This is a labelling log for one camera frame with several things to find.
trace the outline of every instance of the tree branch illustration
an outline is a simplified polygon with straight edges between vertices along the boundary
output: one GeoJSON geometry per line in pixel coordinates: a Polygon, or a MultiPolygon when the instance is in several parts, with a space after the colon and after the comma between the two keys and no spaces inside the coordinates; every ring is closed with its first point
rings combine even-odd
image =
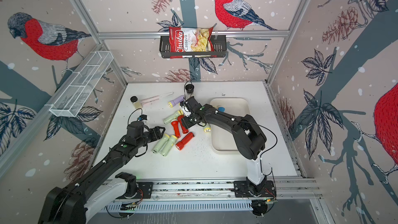
{"type": "MultiPolygon", "coordinates": [[[[232,53],[236,54],[239,58],[242,59],[243,66],[245,67],[246,70],[248,70],[248,68],[246,67],[246,65],[247,65],[246,61],[249,61],[249,62],[254,62],[258,66],[263,68],[266,74],[269,73],[269,71],[272,68],[272,64],[271,63],[264,63],[264,62],[262,62],[262,61],[260,61],[260,60],[258,60],[256,58],[254,58],[254,57],[262,57],[262,56],[264,56],[264,51],[266,50],[267,45],[265,45],[264,49],[261,52],[257,53],[257,54],[244,54],[244,53],[242,53],[242,52],[240,52],[240,51],[238,51],[238,50],[233,48],[233,46],[236,46],[236,45],[243,46],[243,44],[240,43],[240,42],[237,42],[235,44],[231,44],[230,42],[226,42],[227,50],[229,50],[229,52],[232,52],[232,53]]],[[[224,65],[225,61],[228,61],[229,64],[231,65],[231,62],[229,61],[229,52],[227,52],[227,55],[225,56],[223,62],[219,64],[219,66],[224,65]]]]}
{"type": "MultiPolygon", "coordinates": [[[[388,0],[389,6],[392,9],[398,8],[398,0],[388,0]]],[[[330,66],[330,70],[333,73],[330,73],[326,81],[318,88],[318,91],[315,94],[315,97],[318,98],[320,96],[320,92],[322,91],[322,97],[325,102],[332,102],[336,99],[337,95],[341,92],[341,90],[346,86],[346,84],[356,75],[358,72],[358,67],[362,67],[366,61],[373,59],[376,57],[383,49],[388,47],[391,43],[398,40],[398,32],[395,28],[391,26],[395,26],[395,12],[394,11],[385,11],[382,13],[378,13],[375,15],[372,21],[369,22],[367,27],[363,30],[360,36],[356,39],[356,41],[351,45],[350,49],[346,52],[344,57],[341,61],[336,65],[336,68],[333,69],[334,61],[330,66]]],[[[301,114],[296,118],[296,124],[299,123],[301,114]]],[[[358,206],[357,198],[359,193],[359,189],[356,182],[356,175],[353,168],[353,164],[355,163],[355,157],[357,156],[357,152],[354,150],[354,144],[357,144],[355,139],[359,137],[359,131],[356,126],[353,125],[346,117],[343,117],[343,122],[345,128],[348,130],[348,135],[346,139],[343,141],[343,149],[341,152],[341,157],[337,160],[325,160],[328,163],[337,165],[343,162],[343,156],[346,155],[347,161],[347,171],[350,178],[350,191],[351,196],[348,199],[348,203],[346,204],[347,209],[350,210],[349,203],[354,201],[355,204],[358,206]]],[[[295,140],[300,133],[302,132],[301,129],[296,129],[294,132],[291,133],[292,139],[295,140]]],[[[366,142],[362,142],[361,146],[364,148],[364,152],[368,157],[368,161],[370,166],[374,164],[370,152],[366,147],[366,142]]],[[[379,169],[376,167],[372,167],[372,170],[379,181],[383,181],[385,179],[384,175],[380,172],[379,169]]],[[[390,184],[383,184],[382,185],[388,195],[393,199],[393,201],[398,205],[398,198],[394,190],[392,189],[390,184]]],[[[367,211],[361,197],[359,198],[361,202],[361,210],[363,213],[362,215],[366,215],[369,220],[372,220],[369,212],[367,211]]]]}

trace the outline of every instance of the leaf illustration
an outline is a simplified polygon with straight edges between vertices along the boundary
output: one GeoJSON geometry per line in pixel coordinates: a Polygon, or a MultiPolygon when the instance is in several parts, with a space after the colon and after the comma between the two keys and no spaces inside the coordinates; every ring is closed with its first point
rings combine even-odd
{"type": "Polygon", "coordinates": [[[341,118],[339,111],[334,106],[330,103],[324,103],[322,105],[322,110],[325,117],[343,128],[343,119],[341,118]]]}
{"type": "Polygon", "coordinates": [[[32,110],[26,107],[19,108],[17,114],[19,117],[24,119],[33,119],[36,116],[36,114],[32,110]]]}
{"type": "Polygon", "coordinates": [[[330,153],[332,134],[329,121],[323,114],[318,115],[317,119],[319,138],[322,140],[326,146],[326,149],[330,153]]]}
{"type": "Polygon", "coordinates": [[[336,54],[331,54],[330,56],[328,56],[325,60],[325,64],[324,64],[324,69],[327,69],[330,65],[331,62],[333,61],[333,58],[335,57],[336,54]]]}
{"type": "Polygon", "coordinates": [[[0,116],[3,116],[5,114],[8,114],[11,112],[11,109],[9,106],[7,106],[6,104],[0,102],[0,116]]]}
{"type": "Polygon", "coordinates": [[[47,127],[47,136],[46,139],[44,140],[52,138],[55,134],[57,134],[59,129],[61,129],[61,126],[62,126],[62,117],[57,117],[55,115],[52,115],[50,118],[49,126],[47,127]]]}
{"type": "Polygon", "coordinates": [[[167,21],[167,20],[160,21],[157,24],[162,26],[163,28],[167,28],[167,29],[168,29],[168,27],[173,27],[174,26],[174,24],[172,22],[167,21]]]}
{"type": "Polygon", "coordinates": [[[323,54],[320,51],[315,50],[315,62],[317,63],[318,67],[323,67],[323,54]]]}
{"type": "Polygon", "coordinates": [[[306,77],[310,78],[310,79],[315,79],[316,77],[318,77],[321,73],[323,73],[323,71],[321,69],[311,69],[310,72],[308,72],[308,74],[306,75],[306,77]]]}
{"type": "Polygon", "coordinates": [[[312,94],[310,94],[305,90],[304,90],[304,99],[310,107],[316,108],[318,106],[318,102],[316,102],[316,99],[312,96],[312,94]]]}
{"type": "Polygon", "coordinates": [[[11,132],[14,138],[18,136],[26,127],[25,121],[18,116],[13,116],[11,120],[11,132]]]}
{"type": "Polygon", "coordinates": [[[316,109],[311,108],[311,107],[306,107],[302,111],[300,115],[300,122],[298,124],[301,124],[303,126],[308,126],[310,122],[314,119],[316,119],[316,109]]]}
{"type": "Polygon", "coordinates": [[[88,122],[95,120],[101,113],[102,111],[98,110],[95,107],[82,107],[76,118],[81,120],[82,122],[88,122]]]}
{"type": "Polygon", "coordinates": [[[326,80],[326,73],[321,73],[318,77],[318,80],[316,81],[316,86],[322,85],[323,82],[326,80]]]}
{"type": "Polygon", "coordinates": [[[84,133],[82,121],[73,117],[62,117],[62,125],[72,134],[84,133]]]}
{"type": "Polygon", "coordinates": [[[305,129],[305,144],[308,155],[310,155],[309,158],[311,158],[318,144],[318,125],[316,124],[316,118],[311,121],[305,129]]]}
{"type": "Polygon", "coordinates": [[[318,67],[318,63],[315,61],[315,59],[313,57],[308,57],[305,58],[304,60],[301,61],[304,66],[306,66],[307,68],[319,68],[318,67]]]}
{"type": "Polygon", "coordinates": [[[200,66],[202,66],[205,70],[209,72],[217,73],[216,66],[208,57],[200,58],[200,66]]]}
{"type": "Polygon", "coordinates": [[[197,68],[197,66],[199,65],[200,61],[198,57],[193,57],[192,59],[189,60],[189,64],[191,65],[191,67],[193,68],[197,68]]]}
{"type": "Polygon", "coordinates": [[[178,26],[178,18],[177,18],[177,14],[176,13],[173,14],[172,21],[173,21],[173,25],[175,27],[177,27],[178,26]]]}
{"type": "Polygon", "coordinates": [[[6,151],[8,145],[10,144],[11,139],[11,128],[10,122],[4,121],[0,124],[0,147],[1,147],[1,154],[6,151]]]}
{"type": "Polygon", "coordinates": [[[386,0],[369,0],[369,6],[373,11],[377,12],[388,11],[386,0]]]}

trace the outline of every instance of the bird illustration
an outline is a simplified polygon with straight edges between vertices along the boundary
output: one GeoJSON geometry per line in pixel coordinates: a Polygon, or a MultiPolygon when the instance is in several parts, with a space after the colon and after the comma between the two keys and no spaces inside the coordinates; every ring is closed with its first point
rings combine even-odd
{"type": "Polygon", "coordinates": [[[373,138],[383,146],[384,150],[394,160],[394,166],[387,172],[383,171],[377,164],[372,164],[385,176],[385,181],[381,182],[388,184],[388,175],[398,170],[398,83],[376,103],[374,118],[375,135],[362,132],[359,124],[353,122],[358,127],[361,135],[356,141],[360,142],[362,135],[373,138]]]}
{"type": "Polygon", "coordinates": [[[31,15],[18,12],[12,15],[7,22],[12,37],[21,37],[29,47],[39,56],[54,61],[65,61],[67,67],[62,71],[72,71],[68,68],[68,59],[77,51],[79,43],[90,34],[71,30],[60,24],[50,24],[31,15]]]}
{"type": "Polygon", "coordinates": [[[276,30],[265,24],[244,0],[214,0],[217,18],[226,25],[226,29],[240,28],[250,25],[261,25],[270,30],[276,30]]]}

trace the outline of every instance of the wall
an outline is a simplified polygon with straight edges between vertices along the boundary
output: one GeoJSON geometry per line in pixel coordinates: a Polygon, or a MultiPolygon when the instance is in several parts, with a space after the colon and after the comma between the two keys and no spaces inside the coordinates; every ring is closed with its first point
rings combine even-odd
{"type": "Polygon", "coordinates": [[[398,0],[312,0],[272,82],[336,223],[396,222],[397,14],[398,0]]]}
{"type": "MultiPolygon", "coordinates": [[[[85,36],[74,30],[87,33],[87,29],[68,0],[0,0],[0,7],[1,158],[71,74],[63,71],[67,68],[66,58],[68,68],[75,69],[95,43],[91,37],[80,43],[74,40],[73,37],[85,36]],[[48,40],[57,41],[58,32],[42,34],[39,28],[16,26],[18,21],[11,28],[26,30],[27,38],[16,35],[14,39],[7,21],[18,12],[69,28],[57,26],[61,33],[58,41],[63,40],[63,34],[71,41],[52,45],[48,40]],[[38,40],[33,42],[30,38],[35,34],[42,36],[39,40],[46,45],[40,46],[38,40]]],[[[55,186],[66,186],[85,172],[122,90],[108,68],[76,118],[53,116],[44,123],[39,134],[32,137],[32,143],[0,179],[0,223],[37,223],[47,193],[55,186]]]]}
{"type": "MultiPolygon", "coordinates": [[[[264,26],[243,26],[244,30],[278,30],[289,28],[300,0],[244,0],[261,19],[264,26]]],[[[215,0],[82,0],[100,32],[168,31],[174,27],[225,30],[236,20],[219,20],[231,15],[216,16],[215,0]]],[[[167,81],[163,75],[182,76],[184,80],[265,80],[281,46],[282,38],[230,38],[228,59],[184,59],[163,61],[158,56],[159,40],[107,40],[106,44],[122,67],[134,68],[139,74],[126,75],[130,82],[167,81]],[[147,61],[155,61],[155,69],[147,61]]]]}

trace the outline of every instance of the cassava chips bag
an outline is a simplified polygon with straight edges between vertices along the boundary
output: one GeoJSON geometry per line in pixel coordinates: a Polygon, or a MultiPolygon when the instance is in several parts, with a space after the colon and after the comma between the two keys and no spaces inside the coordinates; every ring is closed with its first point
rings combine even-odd
{"type": "MultiPolygon", "coordinates": [[[[210,41],[213,28],[180,28],[169,27],[170,52],[204,52],[214,51],[210,41]]],[[[183,58],[192,56],[172,56],[171,58],[183,58]]]]}

